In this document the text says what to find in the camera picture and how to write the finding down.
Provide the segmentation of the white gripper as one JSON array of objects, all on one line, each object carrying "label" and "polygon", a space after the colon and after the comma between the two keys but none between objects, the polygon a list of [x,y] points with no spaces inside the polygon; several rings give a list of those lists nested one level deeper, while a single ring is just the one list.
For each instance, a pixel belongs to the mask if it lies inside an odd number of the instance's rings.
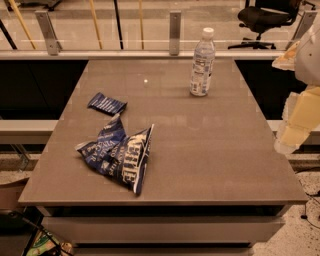
[{"label": "white gripper", "polygon": [[272,62],[272,67],[295,70],[298,80],[315,85],[301,93],[291,92],[286,99],[274,148],[280,154],[291,154],[320,124],[320,24],[312,25],[300,42],[293,43]]}]

